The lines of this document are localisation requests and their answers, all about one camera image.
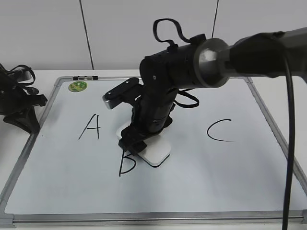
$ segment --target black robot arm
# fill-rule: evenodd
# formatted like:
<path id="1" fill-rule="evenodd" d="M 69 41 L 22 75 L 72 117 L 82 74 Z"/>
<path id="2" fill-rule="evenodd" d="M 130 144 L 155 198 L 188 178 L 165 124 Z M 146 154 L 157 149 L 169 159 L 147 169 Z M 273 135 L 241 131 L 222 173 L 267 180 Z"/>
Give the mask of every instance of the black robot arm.
<path id="1" fill-rule="evenodd" d="M 161 41 L 157 25 L 163 20 L 172 21 L 179 37 L 189 44 L 178 47 L 172 40 Z M 173 19 L 159 19 L 153 27 L 156 40 L 168 42 L 170 46 L 165 51 L 146 56 L 140 64 L 143 85 L 137 83 L 138 93 L 134 94 L 134 103 L 130 103 L 133 106 L 131 124 L 122 131 L 119 141 L 122 149 L 133 154 L 146 147 L 143 140 L 159 134 L 171 124 L 169 114 L 174 109 L 179 89 L 217 88 L 234 76 L 275 78 L 284 75 L 282 57 L 285 52 L 292 73 L 307 80 L 307 28 L 256 34 L 228 46 L 219 38 L 207 40 L 204 34 L 186 39 L 179 23 Z M 112 93 L 111 100 L 109 94 L 104 96 L 109 107 L 114 98 L 122 97 L 116 90 L 121 87 L 110 91 L 117 92 Z M 129 84 L 125 87 L 128 91 L 135 90 Z"/>

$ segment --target aluminum frame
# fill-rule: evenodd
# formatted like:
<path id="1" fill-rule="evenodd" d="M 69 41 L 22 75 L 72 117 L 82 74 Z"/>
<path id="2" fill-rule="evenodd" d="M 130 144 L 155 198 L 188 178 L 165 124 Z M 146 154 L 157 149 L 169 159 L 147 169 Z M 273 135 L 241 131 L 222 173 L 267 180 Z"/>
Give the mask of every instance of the aluminum frame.
<path id="1" fill-rule="evenodd" d="M 98 77 L 98 81 L 126 80 L 128 77 Z M 244 79 L 260 110 L 276 137 L 286 159 L 288 157 L 288 144 L 264 104 L 250 77 L 236 77 Z M 60 77 L 55 82 L 53 91 L 46 108 L 40 118 L 40 125 L 44 124 L 53 102 L 66 81 L 73 81 L 73 77 Z M 255 222 L 281 222 L 282 210 L 277 211 L 246 211 L 246 212 L 172 212 L 172 213 L 105 213 L 105 214 L 27 214 L 14 215 L 4 212 L 9 197 L 15 187 L 21 171 L 30 155 L 38 134 L 31 134 L 23 151 L 21 152 L 2 193 L 0 194 L 0 228 L 14 228 L 16 226 L 83 226 L 83 225 L 136 225 L 136 224 L 179 224 L 179 223 L 255 223 Z M 301 166 L 295 159 L 294 175 L 300 182 L 307 195 L 307 178 Z M 307 222 L 307 210 L 289 212 L 289 222 Z"/>

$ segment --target white object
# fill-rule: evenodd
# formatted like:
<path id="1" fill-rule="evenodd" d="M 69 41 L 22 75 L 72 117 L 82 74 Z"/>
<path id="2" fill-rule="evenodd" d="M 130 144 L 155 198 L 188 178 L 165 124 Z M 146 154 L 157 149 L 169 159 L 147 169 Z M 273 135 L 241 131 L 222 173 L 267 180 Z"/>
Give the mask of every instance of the white object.
<path id="1" fill-rule="evenodd" d="M 136 167 L 121 177 L 122 152 L 115 133 L 131 118 L 131 106 L 123 103 L 108 110 L 102 100 L 120 82 L 89 81 L 80 93 L 68 90 L 70 82 L 62 84 L 6 213 L 282 210 L 286 159 L 242 79 L 217 89 L 193 90 L 202 98 L 200 106 L 177 107 L 173 124 L 161 134 L 171 143 L 172 156 L 155 170 L 137 157 Z M 87 130 L 78 140 L 94 113 L 99 115 L 99 140 L 96 130 Z M 232 121 L 218 123 L 210 135 L 232 142 L 207 137 L 207 128 L 226 118 Z M 96 127 L 95 122 L 89 127 Z M 123 170 L 132 164 L 124 160 Z M 306 209 L 306 194 L 296 178 L 291 193 L 291 209 Z"/>
<path id="2" fill-rule="evenodd" d="M 130 122 L 122 125 L 116 132 L 116 135 L 121 139 L 121 131 L 126 128 Z M 147 147 L 139 153 L 139 156 L 144 159 L 153 167 L 159 167 L 166 158 L 168 158 L 169 153 L 172 149 L 170 143 L 163 138 L 160 134 L 144 141 Z"/>
<path id="3" fill-rule="evenodd" d="M 35 85 L 40 89 L 40 93 L 45 94 L 46 96 L 49 95 L 50 91 L 52 90 L 53 83 L 56 80 L 56 78 L 60 76 L 76 76 L 76 75 L 98 75 L 98 76 L 138 76 L 139 70 L 36 70 L 35 74 L 37 76 L 37 81 L 35 82 Z M 271 88 L 266 88 L 263 85 L 260 85 L 262 87 L 259 87 L 259 91 L 262 95 L 262 98 L 264 99 L 265 103 L 268 102 L 267 106 L 270 111 L 275 110 L 276 114 L 282 114 L 284 112 L 284 109 L 282 106 L 280 106 L 280 99 L 278 96 L 282 96 L 283 93 L 277 92 L 273 98 L 272 98 L 272 91 Z M 297 93 L 300 93 L 300 97 L 306 98 L 307 91 L 297 88 Z M 305 103 L 302 103 L 301 101 L 296 102 L 296 107 L 301 108 L 305 107 Z M 43 108 L 38 107 L 37 108 L 39 112 L 43 110 Z M 306 116 L 306 111 L 301 111 L 300 113 L 302 116 Z M 287 118 L 283 119 L 283 117 L 280 117 L 280 122 L 278 122 L 278 125 L 282 125 L 283 123 L 287 122 Z M 304 129 L 306 127 L 306 121 L 301 116 L 298 117 L 297 123 L 299 124 L 298 128 Z M 23 132 L 21 129 L 14 129 L 9 124 L 6 124 L 2 121 L 0 121 L 0 128 L 1 132 L 0 135 L 0 190 L 2 190 L 6 180 L 8 179 L 8 176 L 14 166 L 14 164 L 17 161 L 17 158 L 23 149 L 23 146 L 28 138 L 28 134 Z M 297 130 L 297 136 L 298 138 L 302 136 L 303 133 L 300 133 L 300 129 Z M 296 147 L 304 148 L 306 145 L 305 142 L 297 140 Z M 302 168 L 304 170 L 307 169 L 307 157 L 305 155 L 305 152 L 296 152 L 296 157 L 298 158 Z M 115 226 L 118 230 L 141 230 L 144 227 L 143 226 Z M 280 230 L 281 224 L 280 223 L 247 223 L 247 224 L 189 224 L 189 225 L 151 225 L 146 226 L 148 230 L 181 230 L 189 228 L 191 230 L 198 230 L 198 229 L 204 229 L 204 230 Z M 27 229 L 27 230 L 37 230 L 37 227 L 26 227 L 22 228 L 19 227 L 18 229 Z M 71 227 L 40 227 L 42 230 L 70 230 Z M 96 226 L 89 226 L 89 227 L 81 227 L 82 230 L 95 230 L 97 229 Z M 99 229 L 113 229 L 112 226 L 101 226 Z M 289 229 L 292 230 L 306 230 L 305 224 L 300 223 L 290 223 Z"/>

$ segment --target table surface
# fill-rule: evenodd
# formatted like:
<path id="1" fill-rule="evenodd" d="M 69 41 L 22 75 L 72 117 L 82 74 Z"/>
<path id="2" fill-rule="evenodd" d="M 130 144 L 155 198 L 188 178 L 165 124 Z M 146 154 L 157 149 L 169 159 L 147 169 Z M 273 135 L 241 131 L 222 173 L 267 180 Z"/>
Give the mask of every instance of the table surface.
<path id="1" fill-rule="evenodd" d="M 56 78 L 60 76 L 76 76 L 76 75 L 96 75 L 96 76 L 138 76 L 138 70 L 38 70 L 35 71 L 37 81 L 35 86 L 39 88 L 40 92 L 46 96 L 50 95 L 53 84 Z M 285 136 L 287 131 L 287 100 L 285 91 L 285 80 L 279 79 L 265 79 L 254 78 L 256 87 L 263 97 L 266 105 L 276 120 L 278 126 Z M 304 134 L 307 132 L 307 123 L 304 117 L 307 115 L 307 109 L 304 107 L 303 98 L 307 94 L 306 84 L 299 78 L 295 78 L 295 102 L 296 102 L 296 124 L 297 124 L 297 142 L 296 142 L 296 157 L 301 164 L 303 170 L 307 172 L 307 157 L 304 156 Z M 43 108 L 37 109 L 37 115 L 40 117 Z M 4 122 L 0 122 L 0 189 L 5 185 L 8 176 L 17 161 L 17 158 L 22 151 L 24 144 L 27 141 L 28 134 L 22 130 L 10 126 Z M 146 226 L 146 229 L 183 229 L 185 225 L 160 225 L 160 226 Z M 95 229 L 97 227 L 80 227 L 81 229 Z M 137 229 L 143 227 L 129 227 L 129 226 L 106 226 L 99 227 L 100 229 Z M 281 229 L 278 224 L 229 224 L 229 225 L 192 225 L 189 229 Z M 291 224 L 289 229 L 306 229 L 304 225 Z"/>

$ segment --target round sticker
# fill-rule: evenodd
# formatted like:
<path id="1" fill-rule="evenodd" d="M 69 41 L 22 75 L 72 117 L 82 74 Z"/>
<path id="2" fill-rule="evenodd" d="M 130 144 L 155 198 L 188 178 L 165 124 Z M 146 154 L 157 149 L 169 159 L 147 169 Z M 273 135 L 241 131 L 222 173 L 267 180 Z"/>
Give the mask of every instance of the round sticker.
<path id="1" fill-rule="evenodd" d="M 68 89 L 71 92 L 81 92 L 87 88 L 87 83 L 84 81 L 76 81 L 69 85 Z"/>

